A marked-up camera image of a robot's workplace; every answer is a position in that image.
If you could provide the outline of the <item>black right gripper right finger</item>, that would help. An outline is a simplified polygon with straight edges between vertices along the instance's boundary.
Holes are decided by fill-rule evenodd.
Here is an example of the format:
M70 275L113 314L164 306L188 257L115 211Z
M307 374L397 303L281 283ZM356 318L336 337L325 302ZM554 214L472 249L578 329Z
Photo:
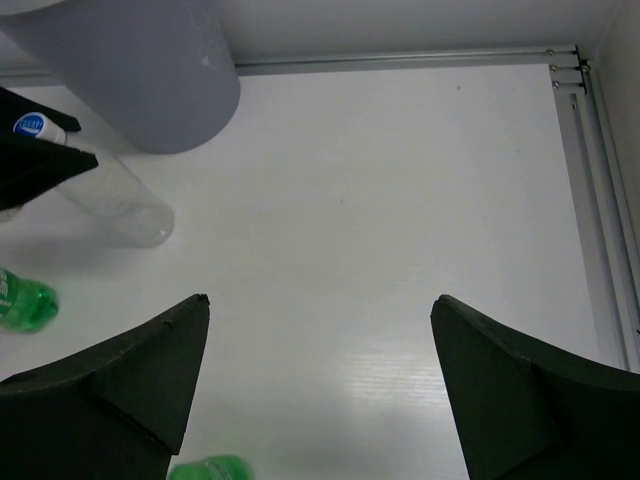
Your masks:
M472 479L636 479L639 376L442 295L431 327Z

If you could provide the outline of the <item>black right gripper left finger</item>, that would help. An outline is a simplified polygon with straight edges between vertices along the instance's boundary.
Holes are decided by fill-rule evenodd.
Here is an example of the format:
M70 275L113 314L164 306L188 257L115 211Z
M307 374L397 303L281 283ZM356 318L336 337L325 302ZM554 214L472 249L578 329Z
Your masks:
M183 444L210 303L155 318L1 383L4 479L163 479Z

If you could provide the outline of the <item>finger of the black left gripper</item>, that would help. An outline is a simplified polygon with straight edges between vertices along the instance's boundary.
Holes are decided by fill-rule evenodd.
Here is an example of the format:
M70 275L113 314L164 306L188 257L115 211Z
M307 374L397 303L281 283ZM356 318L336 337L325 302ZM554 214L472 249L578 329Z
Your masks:
M1 209L21 207L97 166L94 154L18 134L2 134Z
M77 118L0 87L0 123L2 130L12 129L19 118L29 113L43 114L66 131L80 132L82 129Z

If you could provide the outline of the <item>clear bottle blue cap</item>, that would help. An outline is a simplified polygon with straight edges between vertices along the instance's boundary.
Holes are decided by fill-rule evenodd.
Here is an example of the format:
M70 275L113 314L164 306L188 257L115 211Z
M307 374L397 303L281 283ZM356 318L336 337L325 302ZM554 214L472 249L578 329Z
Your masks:
M40 112L20 117L13 132L95 156L97 166L63 181L55 190L98 218L127 243L152 248L174 229L174 213L124 163L90 144L79 132L64 130Z

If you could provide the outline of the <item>green bottle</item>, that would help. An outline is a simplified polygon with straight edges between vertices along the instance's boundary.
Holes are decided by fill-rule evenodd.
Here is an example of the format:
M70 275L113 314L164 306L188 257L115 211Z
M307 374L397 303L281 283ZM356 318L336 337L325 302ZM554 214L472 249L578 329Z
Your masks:
M56 291L1 269L1 327L18 333L42 330L59 311Z
M203 460L178 464L168 473L168 480L251 480L252 468L236 455L215 455Z

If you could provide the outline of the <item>grey plastic waste bin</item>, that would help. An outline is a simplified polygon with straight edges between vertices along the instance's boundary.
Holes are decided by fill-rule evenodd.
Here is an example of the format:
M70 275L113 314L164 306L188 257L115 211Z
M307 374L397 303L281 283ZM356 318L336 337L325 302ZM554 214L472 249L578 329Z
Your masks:
M1 30L143 152L198 147L239 105L217 1L4 1Z

